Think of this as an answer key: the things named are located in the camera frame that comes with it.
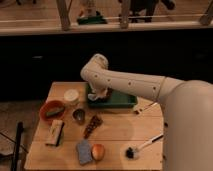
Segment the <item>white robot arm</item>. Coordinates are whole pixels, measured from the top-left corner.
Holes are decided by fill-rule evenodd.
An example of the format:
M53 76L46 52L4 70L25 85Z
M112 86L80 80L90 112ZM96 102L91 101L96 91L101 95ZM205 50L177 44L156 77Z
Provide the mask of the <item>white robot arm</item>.
M111 88L156 102L163 112L163 171L213 171L213 84L110 71L96 54L80 71L102 98Z

